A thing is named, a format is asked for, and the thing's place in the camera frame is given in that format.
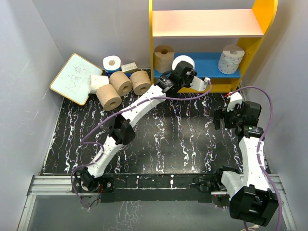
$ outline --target marble pattern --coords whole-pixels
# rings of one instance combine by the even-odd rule
[[[193,97],[196,94],[178,94]],[[138,96],[122,97],[122,105],[107,112],[96,95],[84,106],[64,99],[49,153],[41,174],[70,174],[98,153],[96,145],[81,146],[81,139],[104,118],[127,107]],[[215,130],[214,108],[225,107],[224,94],[211,93],[200,100],[165,101],[136,125],[136,138],[120,150],[107,173],[205,173],[226,165],[243,171],[237,137],[227,129]],[[88,141],[104,143],[108,124]]]

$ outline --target whiteboard with blue border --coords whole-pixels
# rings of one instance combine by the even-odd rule
[[[84,105],[89,97],[90,75],[102,73],[99,67],[74,53],[50,84],[50,89],[79,105]]]

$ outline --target toilet paper roll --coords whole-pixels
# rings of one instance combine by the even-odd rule
[[[121,60],[119,57],[111,55],[103,59],[103,66],[106,74],[110,76],[112,73],[121,70]]]
[[[236,45],[225,46],[218,62],[219,71],[226,75],[235,73],[244,55],[245,51]]]
[[[114,72],[109,78],[109,83],[119,96],[124,96],[132,90],[132,82],[122,71]]]
[[[89,94],[96,94],[97,90],[106,84],[109,84],[108,76],[90,75]]]
[[[133,83],[134,93],[143,95],[151,87],[151,81],[146,71],[137,71],[131,74],[130,80]]]
[[[174,59],[174,61],[172,62],[172,70],[175,70],[178,63],[181,62],[181,61],[186,61],[186,62],[190,63],[193,66],[193,69],[194,69],[194,60],[187,55],[180,55],[180,56],[176,57]]]
[[[159,73],[170,71],[174,59],[174,50],[168,45],[157,46],[154,50],[154,69]]]
[[[106,111],[113,110],[122,103],[121,97],[111,84],[106,84],[99,88],[96,96]]]

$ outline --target white paper roll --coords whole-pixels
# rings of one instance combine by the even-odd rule
[[[245,51],[236,45],[225,46],[218,62],[219,71],[226,75],[235,73],[244,55]]]
[[[172,70],[174,70],[177,67],[178,63],[181,62],[181,61],[186,61],[186,62],[190,63],[193,66],[193,69],[194,69],[194,60],[187,55],[180,55],[173,60]]]
[[[121,60],[115,55],[108,56],[103,59],[105,72],[110,76],[113,72],[121,70]]]
[[[106,84],[109,84],[108,76],[90,75],[89,94],[96,94],[97,90]]]

